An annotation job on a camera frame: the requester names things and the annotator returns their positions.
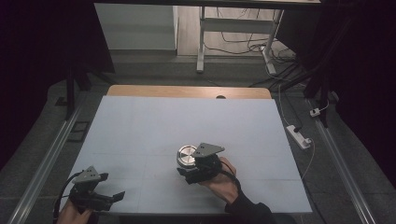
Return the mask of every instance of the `hand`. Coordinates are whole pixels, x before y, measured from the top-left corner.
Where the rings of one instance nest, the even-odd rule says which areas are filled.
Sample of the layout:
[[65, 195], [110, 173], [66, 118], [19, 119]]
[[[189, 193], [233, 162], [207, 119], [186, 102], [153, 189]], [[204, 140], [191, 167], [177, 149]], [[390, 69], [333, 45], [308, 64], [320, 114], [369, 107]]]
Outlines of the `hand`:
[[56, 224], [86, 224], [92, 213], [91, 209], [87, 209], [80, 214], [77, 208], [70, 200], [67, 200]]
[[[222, 161], [221, 164], [224, 171], [236, 175], [235, 167], [233, 167], [227, 159], [225, 159], [224, 157], [220, 157], [219, 159], [220, 161]], [[238, 197], [238, 188], [231, 180], [231, 178], [226, 175], [218, 174], [211, 180], [206, 180], [199, 184], [212, 190], [212, 192], [216, 196], [221, 198], [227, 204], [232, 204]]]

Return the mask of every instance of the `round metallic object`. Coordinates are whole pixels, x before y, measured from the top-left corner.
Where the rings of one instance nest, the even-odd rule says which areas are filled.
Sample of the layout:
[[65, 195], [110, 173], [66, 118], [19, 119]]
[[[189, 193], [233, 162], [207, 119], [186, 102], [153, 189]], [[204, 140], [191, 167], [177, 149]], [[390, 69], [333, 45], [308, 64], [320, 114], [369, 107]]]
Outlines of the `round metallic object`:
[[177, 152], [177, 163], [185, 169], [191, 169], [195, 167], [195, 158], [192, 153], [197, 149], [195, 146], [184, 146], [181, 147]]

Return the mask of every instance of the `person's left hand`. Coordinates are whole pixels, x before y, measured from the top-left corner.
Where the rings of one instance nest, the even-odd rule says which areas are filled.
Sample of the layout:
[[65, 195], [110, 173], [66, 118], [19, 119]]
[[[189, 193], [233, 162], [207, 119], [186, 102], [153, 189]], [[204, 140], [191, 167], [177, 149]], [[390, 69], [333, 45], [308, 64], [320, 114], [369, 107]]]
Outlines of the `person's left hand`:
[[70, 200], [67, 200], [56, 224], [86, 224], [92, 213], [91, 209], [85, 210], [82, 214]]

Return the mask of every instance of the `black sleeve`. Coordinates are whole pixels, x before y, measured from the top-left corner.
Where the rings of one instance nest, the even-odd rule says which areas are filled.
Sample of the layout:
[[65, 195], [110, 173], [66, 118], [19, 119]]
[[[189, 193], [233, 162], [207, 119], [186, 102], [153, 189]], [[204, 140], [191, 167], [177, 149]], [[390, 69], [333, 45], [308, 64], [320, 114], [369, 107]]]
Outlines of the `black sleeve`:
[[242, 218], [248, 224], [276, 224], [269, 207], [263, 203], [254, 204], [242, 191], [232, 204], [225, 205], [225, 212]]

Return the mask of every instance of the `wooden panel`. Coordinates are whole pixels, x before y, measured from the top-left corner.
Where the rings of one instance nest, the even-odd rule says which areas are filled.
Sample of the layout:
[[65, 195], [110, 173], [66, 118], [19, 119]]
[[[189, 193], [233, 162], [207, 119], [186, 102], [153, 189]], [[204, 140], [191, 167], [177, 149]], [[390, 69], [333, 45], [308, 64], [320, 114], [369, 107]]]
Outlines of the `wooden panel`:
[[271, 99], [270, 92], [264, 88], [231, 87], [114, 85], [110, 87], [107, 95], [188, 98], [216, 98], [222, 95], [230, 99]]

